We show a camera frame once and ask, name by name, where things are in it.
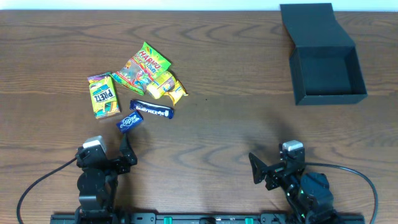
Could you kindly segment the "green Pretz snack box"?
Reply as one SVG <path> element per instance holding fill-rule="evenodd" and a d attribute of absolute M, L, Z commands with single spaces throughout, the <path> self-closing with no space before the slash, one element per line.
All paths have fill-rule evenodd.
<path fill-rule="evenodd" d="M 87 78 L 94 116 L 107 118 L 121 112 L 111 72 Z"/>

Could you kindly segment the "green Haribo gummy bag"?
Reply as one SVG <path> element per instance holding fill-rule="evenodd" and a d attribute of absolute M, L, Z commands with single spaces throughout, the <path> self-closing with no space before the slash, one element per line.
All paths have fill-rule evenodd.
<path fill-rule="evenodd" d="M 127 89 L 144 95 L 147 85 L 171 66 L 171 62 L 147 42 L 135 53 L 125 66 L 111 74 L 114 81 Z"/>

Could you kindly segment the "small yellow snack packet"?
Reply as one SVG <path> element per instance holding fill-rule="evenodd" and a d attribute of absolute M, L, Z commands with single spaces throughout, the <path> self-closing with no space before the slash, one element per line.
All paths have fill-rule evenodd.
<path fill-rule="evenodd" d="M 168 96 L 172 100 L 172 104 L 175 106 L 183 96 L 188 96 L 188 93 L 180 81 L 176 81 L 174 88 L 165 92 L 165 96 Z"/>

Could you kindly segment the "yellow sour candy canister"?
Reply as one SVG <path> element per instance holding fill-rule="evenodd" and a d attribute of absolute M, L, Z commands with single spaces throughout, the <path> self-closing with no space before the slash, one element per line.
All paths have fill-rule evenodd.
<path fill-rule="evenodd" d="M 166 92 L 170 91 L 175 86 L 175 83 L 175 77 L 166 71 L 147 85 L 147 91 L 154 99 L 159 99 Z"/>

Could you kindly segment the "black gift box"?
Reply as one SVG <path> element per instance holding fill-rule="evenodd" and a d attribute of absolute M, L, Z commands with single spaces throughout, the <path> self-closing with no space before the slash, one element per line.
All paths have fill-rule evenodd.
<path fill-rule="evenodd" d="M 330 3 L 283 4 L 295 47 L 289 57 L 296 105 L 356 104 L 368 95 L 356 45 Z"/>

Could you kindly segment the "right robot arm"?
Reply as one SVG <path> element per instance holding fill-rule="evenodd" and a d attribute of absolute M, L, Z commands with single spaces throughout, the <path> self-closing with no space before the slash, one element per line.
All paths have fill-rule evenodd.
<path fill-rule="evenodd" d="M 326 175 L 305 173 L 305 148 L 286 149 L 279 146 L 280 163 L 268 166 L 249 153 L 255 184 L 264 181 L 268 191 L 281 188 L 293 210 L 295 223 L 344 223 L 333 207 L 334 196 Z"/>

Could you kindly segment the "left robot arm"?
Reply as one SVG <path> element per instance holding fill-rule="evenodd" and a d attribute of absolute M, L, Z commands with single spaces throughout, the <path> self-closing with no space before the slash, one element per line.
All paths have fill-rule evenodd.
<path fill-rule="evenodd" d="M 131 167 L 137 164 L 137 156 L 126 133 L 123 134 L 119 151 L 120 156 L 108 159 L 102 136 L 87 139 L 77 149 L 76 165 L 83 171 L 77 181 L 79 202 L 88 220 L 117 219 L 114 199 L 118 176 L 130 172 Z"/>

